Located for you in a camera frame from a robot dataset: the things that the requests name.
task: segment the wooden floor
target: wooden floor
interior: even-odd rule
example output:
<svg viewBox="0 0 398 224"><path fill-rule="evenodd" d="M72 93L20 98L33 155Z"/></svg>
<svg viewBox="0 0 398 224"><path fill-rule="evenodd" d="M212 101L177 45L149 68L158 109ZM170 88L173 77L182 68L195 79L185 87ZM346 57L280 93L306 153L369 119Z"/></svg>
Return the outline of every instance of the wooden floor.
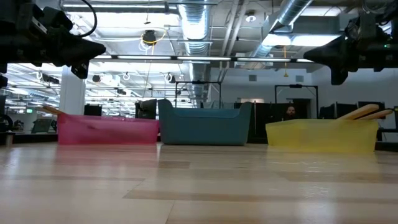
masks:
<svg viewBox="0 0 398 224"><path fill-rule="evenodd" d="M398 154L15 145L0 223L398 223Z"/></svg>

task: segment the wooden stick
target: wooden stick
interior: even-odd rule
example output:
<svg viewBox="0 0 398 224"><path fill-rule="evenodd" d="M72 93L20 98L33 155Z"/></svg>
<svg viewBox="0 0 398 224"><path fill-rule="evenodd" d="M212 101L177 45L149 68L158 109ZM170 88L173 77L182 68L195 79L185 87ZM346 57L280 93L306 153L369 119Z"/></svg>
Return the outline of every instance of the wooden stick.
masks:
<svg viewBox="0 0 398 224"><path fill-rule="evenodd" d="M379 109L379 105L366 105L361 107L360 109L354 110L353 112L346 114L337 119L356 119L367 115L368 113L372 113L373 111L377 111Z"/></svg>
<svg viewBox="0 0 398 224"><path fill-rule="evenodd" d="M54 115L59 115L59 114L63 114L64 112L57 110L51 106L43 106L42 108L36 108L36 110L38 111L43 111L46 113L50 113L50 114L54 114Z"/></svg>
<svg viewBox="0 0 398 224"><path fill-rule="evenodd" d="M359 119L360 120L373 120L373 119L379 119L381 117L384 117L384 116L387 116L390 114L392 114L392 110L384 110L384 111L380 111L380 112L377 112L374 114L367 115L367 116L365 116L363 118L359 118Z"/></svg>

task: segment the ceiling light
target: ceiling light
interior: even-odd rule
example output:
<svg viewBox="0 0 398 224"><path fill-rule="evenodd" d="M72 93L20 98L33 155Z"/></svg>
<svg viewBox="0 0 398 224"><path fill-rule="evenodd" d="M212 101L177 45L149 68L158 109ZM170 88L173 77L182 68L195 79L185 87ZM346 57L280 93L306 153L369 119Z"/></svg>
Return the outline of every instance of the ceiling light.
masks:
<svg viewBox="0 0 398 224"><path fill-rule="evenodd" d="M26 106L8 106L8 109L17 109L17 110L22 110L26 109Z"/></svg>
<svg viewBox="0 0 398 224"><path fill-rule="evenodd" d="M290 62L288 58L238 58L239 62Z"/></svg>
<svg viewBox="0 0 398 224"><path fill-rule="evenodd" d="M170 60L170 56L135 56L135 55L122 55L118 56L119 59L134 59L134 60Z"/></svg>
<svg viewBox="0 0 398 224"><path fill-rule="evenodd" d="M313 61L307 60L307 59L297 59L297 62L298 63L314 63Z"/></svg>
<svg viewBox="0 0 398 224"><path fill-rule="evenodd" d="M254 21L256 21L256 19L257 18L255 15L247 16L246 22L254 22Z"/></svg>
<svg viewBox="0 0 398 224"><path fill-rule="evenodd" d="M123 75L123 80L127 81L130 79L130 75L128 72L126 72L126 74Z"/></svg>
<svg viewBox="0 0 398 224"><path fill-rule="evenodd" d="M268 34L268 36L262 41L263 45L271 45L271 46L276 46L276 45L283 45L283 46L288 46L292 42L290 40L290 37L286 35L275 35L275 34Z"/></svg>
<svg viewBox="0 0 398 224"><path fill-rule="evenodd" d="M230 57L177 57L177 60L211 60L211 61L230 61Z"/></svg>
<svg viewBox="0 0 398 224"><path fill-rule="evenodd" d="M41 79L43 78L43 73L42 73L42 72L37 72L37 73L36 73L36 78L37 78L38 80L41 80Z"/></svg>
<svg viewBox="0 0 398 224"><path fill-rule="evenodd" d="M247 16L246 22L254 22L257 19L254 10L247 11L245 16Z"/></svg>
<svg viewBox="0 0 398 224"><path fill-rule="evenodd" d="M160 5L134 5L134 4L92 4L93 7L117 7L117 8L152 8L152 9L163 9L164 6L160 6ZM63 7L88 7L86 4L64 4Z"/></svg>
<svg viewBox="0 0 398 224"><path fill-rule="evenodd" d="M9 88L13 93L22 94L22 95L29 95L29 92L26 90L22 90L20 88Z"/></svg>
<svg viewBox="0 0 398 224"><path fill-rule="evenodd" d="M298 35L293 38L292 45L303 47L320 47L328 44L340 35Z"/></svg>
<svg viewBox="0 0 398 224"><path fill-rule="evenodd" d="M110 55L99 55L95 57L95 59L112 59L112 56Z"/></svg>

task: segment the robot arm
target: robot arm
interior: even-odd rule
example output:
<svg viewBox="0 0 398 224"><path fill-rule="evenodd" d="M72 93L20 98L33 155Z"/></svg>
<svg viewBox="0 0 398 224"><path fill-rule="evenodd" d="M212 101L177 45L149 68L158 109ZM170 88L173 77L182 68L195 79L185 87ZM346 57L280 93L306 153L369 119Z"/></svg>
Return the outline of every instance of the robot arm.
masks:
<svg viewBox="0 0 398 224"><path fill-rule="evenodd" d="M379 25L391 21L391 35ZM350 20L344 34L321 47L309 50L304 58L330 67L331 84L341 85L348 72L359 68L373 68L380 72L384 68L398 67L398 0L386 7L384 14L361 13Z"/></svg>
<svg viewBox="0 0 398 224"><path fill-rule="evenodd" d="M89 61L105 53L102 44L70 33L72 22L64 12L50 7L41 10L28 0L0 1L0 72L7 63L43 63L72 66L79 78L87 78Z"/></svg>

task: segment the person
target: person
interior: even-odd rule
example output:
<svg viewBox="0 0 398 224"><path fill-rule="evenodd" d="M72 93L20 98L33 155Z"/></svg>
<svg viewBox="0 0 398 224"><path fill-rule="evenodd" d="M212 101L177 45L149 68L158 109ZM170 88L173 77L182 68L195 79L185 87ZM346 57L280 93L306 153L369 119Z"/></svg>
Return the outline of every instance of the person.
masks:
<svg viewBox="0 0 398 224"><path fill-rule="evenodd" d="M296 109L294 106L289 106L286 110L285 116L284 116L284 121L290 121L293 119L297 119L296 117Z"/></svg>

